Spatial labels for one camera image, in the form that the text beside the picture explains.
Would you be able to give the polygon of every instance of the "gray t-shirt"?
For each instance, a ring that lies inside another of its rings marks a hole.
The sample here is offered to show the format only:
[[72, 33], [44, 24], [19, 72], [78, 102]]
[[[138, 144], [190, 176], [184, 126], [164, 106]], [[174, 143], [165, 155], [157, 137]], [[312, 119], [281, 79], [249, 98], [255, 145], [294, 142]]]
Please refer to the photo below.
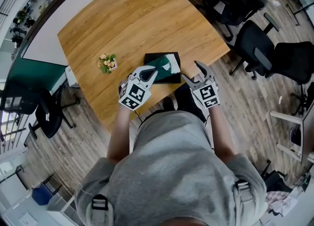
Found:
[[[236, 182], [249, 183], [243, 205]], [[100, 158], [76, 191], [86, 223], [92, 197], [108, 185], [115, 226], [156, 226], [175, 217], [209, 226], [251, 226], [265, 203], [265, 184], [247, 157], [224, 164], [213, 152], [201, 120], [183, 111], [155, 114], [138, 131], [134, 151], [116, 166]]]

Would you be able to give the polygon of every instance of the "chair armrest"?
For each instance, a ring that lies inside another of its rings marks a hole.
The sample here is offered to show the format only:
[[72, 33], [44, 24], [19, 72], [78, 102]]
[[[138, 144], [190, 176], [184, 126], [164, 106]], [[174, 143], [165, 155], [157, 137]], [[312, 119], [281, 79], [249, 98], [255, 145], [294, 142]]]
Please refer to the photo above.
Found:
[[256, 59], [258, 59], [258, 61], [267, 69], [267, 70], [271, 70], [272, 68], [272, 64], [271, 62], [267, 59], [267, 57], [258, 49], [258, 48], [254, 48], [253, 53], [256, 57]]
[[264, 13], [264, 17], [268, 20], [269, 24], [268, 26], [264, 29], [264, 33], [268, 33], [272, 28], [275, 28], [277, 32], [279, 32], [280, 28], [276, 21], [268, 14]]

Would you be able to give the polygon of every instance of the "office chair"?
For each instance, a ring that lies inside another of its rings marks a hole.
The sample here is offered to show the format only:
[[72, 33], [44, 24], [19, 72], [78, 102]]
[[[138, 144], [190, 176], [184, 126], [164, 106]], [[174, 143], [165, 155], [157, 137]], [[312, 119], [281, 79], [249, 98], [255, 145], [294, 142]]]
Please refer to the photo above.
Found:
[[267, 33], [273, 27], [279, 31], [279, 27], [267, 13], [264, 16], [269, 21], [264, 31], [249, 20], [241, 28], [235, 45], [229, 45], [242, 58], [229, 74], [234, 76], [235, 71], [246, 61], [248, 66], [245, 70], [253, 72], [254, 80], [257, 72], [266, 78], [281, 74], [299, 84], [307, 83], [314, 72], [312, 43], [278, 43], [275, 47]]
[[303, 85], [301, 85], [301, 95], [299, 96], [295, 93], [292, 93], [291, 96], [296, 97], [300, 101], [300, 104], [292, 115], [296, 115], [298, 112], [300, 115], [303, 115], [304, 109], [308, 110], [314, 101], [314, 82], [310, 84], [307, 95], [304, 93]]
[[[48, 138], [52, 138], [59, 130], [62, 120], [64, 120], [70, 128], [76, 127], [75, 124], [71, 125], [69, 123], [62, 110], [79, 104], [80, 99], [75, 96], [76, 100], [74, 103], [61, 106], [61, 92], [63, 88], [63, 85], [60, 86], [52, 96], [46, 89], [32, 91], [11, 80], [7, 83], [2, 93], [0, 110], [27, 115], [32, 114], [36, 110], [35, 115], [38, 124], [35, 126], [28, 124], [31, 135], [34, 139], [37, 139], [35, 131], [41, 128]], [[10, 100], [10, 105], [5, 104], [6, 100]]]
[[[219, 4], [222, 9], [216, 10]], [[202, 0], [203, 5], [195, 5], [197, 9], [204, 9], [206, 17], [224, 24], [229, 32], [229, 36], [224, 35], [226, 41], [231, 41], [234, 37], [230, 25], [239, 25], [247, 21], [257, 11], [262, 10], [266, 5], [266, 0]]]
[[267, 173], [267, 170], [271, 164], [270, 160], [267, 160], [267, 166], [261, 173], [261, 177], [263, 178], [265, 185], [266, 185], [266, 192], [270, 191], [284, 191], [290, 193], [292, 191], [291, 188], [289, 188], [284, 180], [287, 179], [287, 175], [281, 173], [280, 171], [272, 171], [271, 173]]

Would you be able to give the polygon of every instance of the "cable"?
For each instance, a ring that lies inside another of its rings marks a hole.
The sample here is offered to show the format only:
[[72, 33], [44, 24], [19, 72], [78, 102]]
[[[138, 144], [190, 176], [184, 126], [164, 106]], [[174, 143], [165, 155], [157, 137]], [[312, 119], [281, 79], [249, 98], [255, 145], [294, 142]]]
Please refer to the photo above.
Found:
[[141, 123], [143, 123], [142, 118], [138, 115], [138, 113], [134, 110], [134, 113], [138, 116], [139, 120], [141, 121]]
[[210, 117], [210, 114], [208, 114], [208, 116], [207, 116], [207, 119], [206, 119], [206, 121], [205, 121], [205, 126], [206, 126], [206, 124], [207, 124], [207, 121], [208, 121], [208, 118]]

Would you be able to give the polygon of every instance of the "green cloth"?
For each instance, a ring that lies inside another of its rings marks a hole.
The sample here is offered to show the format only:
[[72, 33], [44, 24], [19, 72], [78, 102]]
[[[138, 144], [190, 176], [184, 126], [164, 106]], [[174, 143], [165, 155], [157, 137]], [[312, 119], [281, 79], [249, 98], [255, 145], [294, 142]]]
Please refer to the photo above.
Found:
[[[165, 66], [167, 64], [170, 64], [170, 67], [169, 67], [168, 70], [165, 70], [163, 68], [163, 66]], [[167, 78], [167, 77], [172, 75], [172, 73], [171, 73], [171, 63], [170, 63], [170, 61], [169, 61], [169, 59], [167, 58], [166, 55], [163, 55], [162, 57], [147, 63], [147, 65], [154, 66], [154, 67], [157, 68], [158, 75], [157, 75], [155, 81], [159, 81], [161, 79]]]

